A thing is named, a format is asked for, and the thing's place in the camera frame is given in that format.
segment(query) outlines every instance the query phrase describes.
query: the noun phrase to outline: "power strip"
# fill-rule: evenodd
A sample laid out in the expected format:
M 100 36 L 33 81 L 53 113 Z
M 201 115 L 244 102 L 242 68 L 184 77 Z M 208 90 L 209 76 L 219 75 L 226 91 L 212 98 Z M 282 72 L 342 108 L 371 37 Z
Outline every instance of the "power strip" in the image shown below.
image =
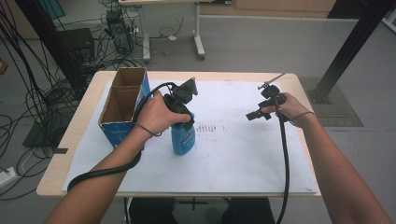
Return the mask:
M 7 170 L 8 173 L 6 173 L 6 171 L 0 173 L 0 188 L 18 178 L 15 174 L 14 168 L 9 167 Z

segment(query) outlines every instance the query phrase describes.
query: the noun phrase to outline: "bracelet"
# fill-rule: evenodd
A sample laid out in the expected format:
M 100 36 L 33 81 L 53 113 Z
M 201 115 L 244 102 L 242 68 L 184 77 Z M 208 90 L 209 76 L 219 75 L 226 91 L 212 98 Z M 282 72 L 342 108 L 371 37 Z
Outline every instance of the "bracelet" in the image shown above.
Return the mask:
M 295 118 L 293 118 L 293 119 L 290 119 L 290 120 L 293 121 L 294 119 L 297 119 L 297 118 L 299 118 L 299 117 L 302 117 L 302 116 L 304 116 L 304 115 L 306 115 L 306 114 L 313 114 L 313 115 L 315 115 L 314 112 L 312 112 L 312 111 L 307 111 L 307 112 L 305 112 L 305 113 L 303 113 L 303 114 L 301 114 L 301 115 L 299 115 L 299 116 L 297 116 L 297 117 L 295 117 Z
M 156 133 L 150 131 L 149 129 L 147 129 L 146 127 L 144 127 L 143 125 L 139 124 L 138 122 L 132 122 L 132 124 L 135 124 L 135 125 L 139 126 L 140 128 L 142 128 L 142 129 L 145 130 L 146 132 L 148 132 L 148 133 L 154 135 L 155 137 L 159 137 L 159 136 L 161 136 L 161 134 L 163 134 L 163 133 L 158 133 L 158 134 L 156 134 Z

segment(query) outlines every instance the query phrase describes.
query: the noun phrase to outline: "hand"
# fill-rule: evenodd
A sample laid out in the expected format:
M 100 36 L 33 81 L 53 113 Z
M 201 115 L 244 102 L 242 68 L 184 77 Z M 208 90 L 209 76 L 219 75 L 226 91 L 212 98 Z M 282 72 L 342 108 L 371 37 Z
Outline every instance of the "hand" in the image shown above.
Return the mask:
M 172 124 L 188 122 L 190 115 L 178 114 L 170 111 L 163 101 L 160 91 L 153 94 L 153 98 L 148 100 L 143 106 L 137 118 L 137 123 L 150 130 L 152 133 L 161 133 L 168 129 Z
M 301 127 L 301 117 L 303 113 L 309 112 L 309 110 L 303 106 L 294 96 L 288 92 L 283 92 L 286 97 L 286 102 L 280 105 L 282 114 L 288 117 L 297 127 Z M 276 112 L 274 105 L 262 108 L 262 113 Z

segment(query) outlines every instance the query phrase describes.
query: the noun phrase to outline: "forearm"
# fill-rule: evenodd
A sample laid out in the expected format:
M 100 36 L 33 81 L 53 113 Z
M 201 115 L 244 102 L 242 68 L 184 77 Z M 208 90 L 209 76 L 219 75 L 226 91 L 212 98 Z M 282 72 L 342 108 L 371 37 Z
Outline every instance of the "forearm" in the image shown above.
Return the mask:
M 390 223 L 387 214 L 352 164 L 314 115 L 302 118 L 318 185 L 333 223 Z
M 132 161 L 148 139 L 149 135 L 144 130 L 133 129 L 92 171 L 118 167 Z M 104 175 L 78 183 L 51 213 L 47 223 L 99 223 L 125 174 Z

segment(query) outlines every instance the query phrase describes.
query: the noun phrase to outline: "black pole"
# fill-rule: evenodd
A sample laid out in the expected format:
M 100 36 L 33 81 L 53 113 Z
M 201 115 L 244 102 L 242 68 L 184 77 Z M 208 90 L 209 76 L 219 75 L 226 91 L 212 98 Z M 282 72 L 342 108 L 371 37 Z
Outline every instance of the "black pole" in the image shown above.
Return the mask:
M 75 91 L 76 97 L 81 99 L 88 84 L 82 77 L 78 63 L 73 60 L 64 43 L 59 38 L 55 25 L 41 6 L 40 1 L 15 0 L 15 2 L 64 73 L 64 76 Z
M 308 97 L 313 104 L 328 104 L 328 95 L 361 47 L 389 11 L 393 0 L 373 0 L 361 15 L 343 47 L 338 51 L 325 75 Z

